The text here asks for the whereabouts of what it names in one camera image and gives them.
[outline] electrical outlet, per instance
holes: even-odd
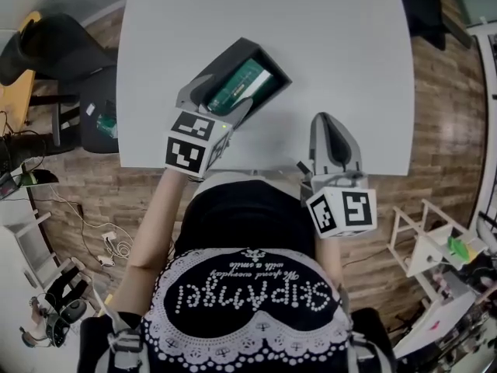
[[[103,237],[103,240],[114,240],[115,238],[117,238],[117,234],[114,231],[110,231],[110,232],[104,233],[102,235],[102,237]]]

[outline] white baseboard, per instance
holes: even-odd
[[[89,18],[82,21],[81,26],[86,28],[88,25],[98,21],[99,19],[103,18],[106,15],[109,15],[111,12],[114,12],[117,9],[122,9],[125,5],[126,5],[126,0],[119,0],[119,1],[109,5],[108,7],[101,9],[96,14],[93,14]]]

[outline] wooden floor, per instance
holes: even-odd
[[[444,0],[446,12],[458,17],[457,8]],[[89,27],[103,45],[119,43],[122,11]],[[466,51],[452,37],[447,50],[436,50],[424,40],[412,41],[415,68],[415,130],[408,176],[372,176],[377,190],[378,230],[362,240],[343,241],[344,263],[374,257],[345,267],[346,287],[355,309],[372,306],[380,311],[388,328],[416,310],[422,292],[408,280],[385,246],[391,235],[392,207],[420,218],[421,199],[427,198],[463,225],[468,223],[478,194],[485,155],[485,87],[476,47]],[[30,120],[36,129],[49,129],[49,108],[32,109]],[[93,225],[111,221],[136,233],[160,178],[157,169],[120,168],[118,155],[92,155],[77,150],[45,158],[45,168],[55,173],[60,184],[54,189],[63,197],[82,204],[85,219]],[[195,189],[190,184],[179,211],[177,227]],[[36,199],[55,198],[49,187],[33,189]],[[76,256],[93,270],[99,265],[82,243],[82,223],[66,204],[36,202],[40,212],[53,217],[43,223],[60,258]],[[95,255],[105,254],[101,235],[111,228],[84,227],[85,241]],[[119,240],[127,240],[119,233]],[[404,242],[406,253],[412,242]],[[112,291],[123,274],[125,261],[117,260],[106,269],[113,278]]]

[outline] white cable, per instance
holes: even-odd
[[[119,258],[124,258],[125,260],[127,260],[130,256],[130,252],[131,252],[131,246],[133,245],[133,238],[131,238],[131,235],[129,233],[127,233],[127,231],[123,228],[121,228],[119,225],[116,225],[116,224],[113,224],[112,222],[106,222],[105,224],[101,224],[101,225],[91,225],[89,224],[88,222],[86,222],[83,217],[81,215],[79,215],[79,213],[76,211],[76,209],[74,207],[72,207],[72,204],[71,202],[69,202],[68,200],[64,199],[61,195],[59,195],[57,192],[55,192],[55,189],[51,186],[51,184],[48,184],[48,186],[50,187],[50,189],[52,190],[52,192],[54,193],[54,195],[56,197],[58,197],[59,199],[63,200],[65,203],[68,204],[68,206],[73,210],[73,212],[79,217],[79,219],[81,221],[83,221],[83,223],[91,228],[102,228],[106,225],[111,225],[112,227],[114,228],[117,228],[117,229],[120,229],[121,231],[123,231],[126,236],[130,239],[131,241],[131,244],[126,242],[125,240],[122,240],[121,242],[117,243],[117,246],[114,246],[114,244],[108,240],[108,239],[104,239],[103,240],[103,243],[105,244],[106,246],[106,249],[107,249],[107,252],[110,254],[111,258],[114,258],[114,257],[119,257]]]

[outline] black t-shirt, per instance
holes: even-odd
[[[149,312],[122,314],[141,325],[151,371],[346,371],[351,322],[313,245],[307,211],[263,182],[196,197]],[[83,322],[78,371],[110,330],[108,317]]]

